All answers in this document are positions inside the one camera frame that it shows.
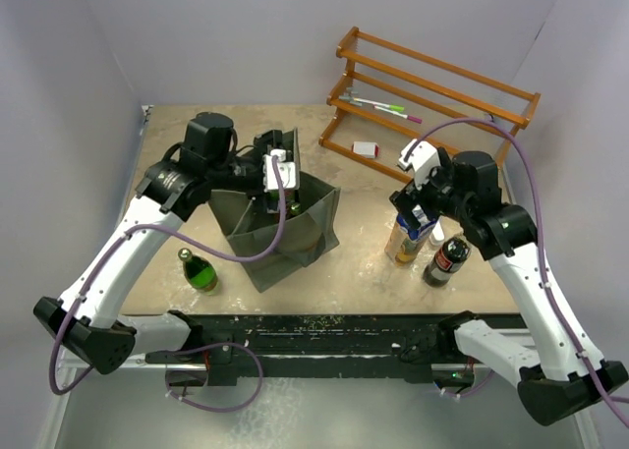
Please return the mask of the blue juice carton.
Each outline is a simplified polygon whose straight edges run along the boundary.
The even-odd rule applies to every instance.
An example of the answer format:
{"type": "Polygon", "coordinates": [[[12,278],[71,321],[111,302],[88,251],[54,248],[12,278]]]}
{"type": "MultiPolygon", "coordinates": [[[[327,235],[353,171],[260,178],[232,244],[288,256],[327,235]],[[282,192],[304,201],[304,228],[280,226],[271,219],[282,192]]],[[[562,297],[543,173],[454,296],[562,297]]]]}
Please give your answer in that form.
{"type": "Polygon", "coordinates": [[[416,259],[436,224],[419,206],[413,209],[413,214],[419,221],[419,227],[411,227],[401,214],[397,214],[384,248],[386,255],[397,266],[407,266],[416,259]]]}

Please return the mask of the green Perrier glass bottle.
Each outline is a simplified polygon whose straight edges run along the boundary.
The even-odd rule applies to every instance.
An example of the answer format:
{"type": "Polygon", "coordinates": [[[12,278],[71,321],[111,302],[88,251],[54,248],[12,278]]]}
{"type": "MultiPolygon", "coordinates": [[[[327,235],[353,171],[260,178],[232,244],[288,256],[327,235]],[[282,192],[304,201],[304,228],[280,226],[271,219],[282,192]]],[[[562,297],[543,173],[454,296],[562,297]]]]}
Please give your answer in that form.
{"type": "Polygon", "coordinates": [[[301,204],[297,201],[291,201],[288,203],[287,211],[290,218],[297,217],[302,213],[301,204]]]}

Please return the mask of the dark cola bottle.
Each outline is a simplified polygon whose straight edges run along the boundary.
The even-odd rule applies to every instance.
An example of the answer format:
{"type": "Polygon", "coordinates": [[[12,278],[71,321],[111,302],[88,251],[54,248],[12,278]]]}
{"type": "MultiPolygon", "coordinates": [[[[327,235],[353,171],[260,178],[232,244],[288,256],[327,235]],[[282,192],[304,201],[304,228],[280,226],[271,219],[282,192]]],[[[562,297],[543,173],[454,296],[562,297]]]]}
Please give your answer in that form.
{"type": "Polygon", "coordinates": [[[471,246],[460,236],[446,240],[424,270],[424,281],[431,287],[445,286],[471,254],[471,246]]]}

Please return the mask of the green canvas bag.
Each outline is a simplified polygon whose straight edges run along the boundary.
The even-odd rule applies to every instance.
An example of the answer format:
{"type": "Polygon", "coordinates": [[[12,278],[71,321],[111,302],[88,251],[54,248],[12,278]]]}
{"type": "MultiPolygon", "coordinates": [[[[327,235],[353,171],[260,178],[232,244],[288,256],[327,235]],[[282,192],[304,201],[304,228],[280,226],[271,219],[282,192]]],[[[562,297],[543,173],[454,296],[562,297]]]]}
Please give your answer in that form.
{"type": "MultiPolygon", "coordinates": [[[[300,173],[300,188],[295,194],[300,214],[286,219],[281,239],[272,253],[243,265],[258,292],[311,265],[339,245],[333,228],[339,200],[338,188],[307,172],[300,173]]],[[[276,234],[278,215],[268,213],[259,198],[215,191],[208,205],[237,256],[261,253],[276,234]]]]}

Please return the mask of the orange juice plastic bottle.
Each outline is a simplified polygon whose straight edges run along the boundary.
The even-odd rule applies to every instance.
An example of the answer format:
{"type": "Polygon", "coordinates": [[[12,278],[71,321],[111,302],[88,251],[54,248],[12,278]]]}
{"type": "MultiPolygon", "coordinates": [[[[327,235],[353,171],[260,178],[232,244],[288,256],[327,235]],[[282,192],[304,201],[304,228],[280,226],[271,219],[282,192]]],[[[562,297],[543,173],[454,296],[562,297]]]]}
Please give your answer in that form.
{"type": "Polygon", "coordinates": [[[264,204],[267,213],[276,214],[280,209],[280,200],[278,196],[268,195],[265,197],[264,204]]]}

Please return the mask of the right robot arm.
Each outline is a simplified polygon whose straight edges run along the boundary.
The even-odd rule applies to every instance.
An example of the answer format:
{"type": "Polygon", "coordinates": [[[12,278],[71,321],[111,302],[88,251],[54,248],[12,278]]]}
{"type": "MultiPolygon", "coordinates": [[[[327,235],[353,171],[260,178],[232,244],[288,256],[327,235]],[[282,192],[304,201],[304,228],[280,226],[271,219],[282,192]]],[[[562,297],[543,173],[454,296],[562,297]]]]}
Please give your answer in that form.
{"type": "Polygon", "coordinates": [[[439,326],[436,347],[445,360],[467,356],[487,365],[516,388],[527,413],[544,426],[592,406],[627,382],[624,364],[603,356],[567,303],[532,217],[502,201],[489,154],[462,151],[449,157],[425,141],[411,142],[398,165],[413,173],[390,197],[398,212],[414,227],[422,215],[458,222],[508,289],[535,344],[528,349],[464,311],[439,326]]]}

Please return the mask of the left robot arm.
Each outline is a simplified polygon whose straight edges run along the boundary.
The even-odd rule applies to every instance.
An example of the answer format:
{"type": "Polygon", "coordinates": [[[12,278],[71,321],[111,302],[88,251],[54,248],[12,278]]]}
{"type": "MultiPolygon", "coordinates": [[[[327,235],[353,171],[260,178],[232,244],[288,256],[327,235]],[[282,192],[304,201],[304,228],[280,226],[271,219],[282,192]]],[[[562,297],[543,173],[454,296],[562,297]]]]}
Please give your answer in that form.
{"type": "Polygon", "coordinates": [[[87,269],[59,298],[43,297],[35,304],[35,317],[54,339],[48,364],[52,391],[61,395],[72,388],[56,381],[63,349],[101,374],[136,354],[164,352],[181,363],[197,359],[202,328],[184,314],[132,317],[122,315],[121,307],[168,239],[203,247],[179,230],[213,192],[283,196],[282,175],[289,170],[283,148],[254,145],[239,155],[229,117],[201,112],[190,120],[183,140],[145,171],[118,227],[87,269]]]}

